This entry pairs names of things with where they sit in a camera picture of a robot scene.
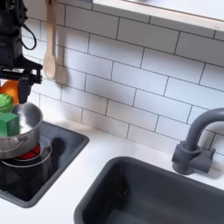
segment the sink basin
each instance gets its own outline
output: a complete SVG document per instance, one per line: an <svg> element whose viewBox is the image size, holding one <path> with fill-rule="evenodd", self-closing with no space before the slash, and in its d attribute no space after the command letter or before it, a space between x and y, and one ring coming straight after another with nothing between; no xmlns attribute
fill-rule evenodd
<svg viewBox="0 0 224 224"><path fill-rule="evenodd" d="M224 192L130 157L110 160L75 224L223 224Z"/></svg>

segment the faucet spout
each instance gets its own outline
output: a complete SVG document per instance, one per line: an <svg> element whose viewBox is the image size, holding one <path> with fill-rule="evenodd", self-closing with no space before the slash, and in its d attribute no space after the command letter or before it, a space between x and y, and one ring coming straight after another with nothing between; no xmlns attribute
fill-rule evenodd
<svg viewBox="0 0 224 224"><path fill-rule="evenodd" d="M196 118L189 129L185 140L185 147L189 151L194 151L198 146L204 128L209 124L216 122L224 122L224 108L211 109Z"/></svg>
<svg viewBox="0 0 224 224"><path fill-rule="evenodd" d="M204 128L216 122L224 122L224 108L211 109L200 115L188 131L186 140L177 145L173 157L173 169L183 175L194 170L208 173L214 158L215 150L204 152L198 146Z"/></svg>

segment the red heating element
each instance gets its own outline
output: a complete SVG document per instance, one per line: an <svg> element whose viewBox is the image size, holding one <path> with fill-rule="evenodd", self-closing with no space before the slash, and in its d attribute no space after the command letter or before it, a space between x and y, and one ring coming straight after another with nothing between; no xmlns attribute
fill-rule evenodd
<svg viewBox="0 0 224 224"><path fill-rule="evenodd" d="M17 159L20 160L27 160L27 159L31 159L31 158L36 158L40 153L40 146L39 144L33 148L31 151L29 151L28 153L24 154L21 157L18 157Z"/></svg>

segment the wooden spoon handle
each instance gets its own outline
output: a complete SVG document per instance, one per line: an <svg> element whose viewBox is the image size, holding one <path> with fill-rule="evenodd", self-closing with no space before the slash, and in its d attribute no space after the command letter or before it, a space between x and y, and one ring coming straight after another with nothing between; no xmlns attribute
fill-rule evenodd
<svg viewBox="0 0 224 224"><path fill-rule="evenodd" d="M55 54L56 11L58 0L46 0L46 50Z"/></svg>
<svg viewBox="0 0 224 224"><path fill-rule="evenodd" d="M46 0L46 53L44 57L45 76L52 80L56 74L55 38L56 11L58 0Z"/></svg>

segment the cable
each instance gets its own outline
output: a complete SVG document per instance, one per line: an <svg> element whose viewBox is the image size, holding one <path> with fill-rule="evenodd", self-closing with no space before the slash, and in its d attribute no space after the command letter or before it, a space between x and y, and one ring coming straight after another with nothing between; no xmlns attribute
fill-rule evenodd
<svg viewBox="0 0 224 224"><path fill-rule="evenodd" d="M20 39L20 41L21 41L23 47L24 47L26 50L28 50L28 51L32 51L32 50L35 49L36 46L37 46L37 39L36 39L34 33L30 30L30 28L29 28L26 24L23 24L23 27L24 27L24 28L25 28L25 29L32 35L32 37L33 37L33 39L34 39L34 46L33 46L32 48L29 48L29 47L27 47L27 46L25 45L25 43L23 42L22 39Z"/></svg>

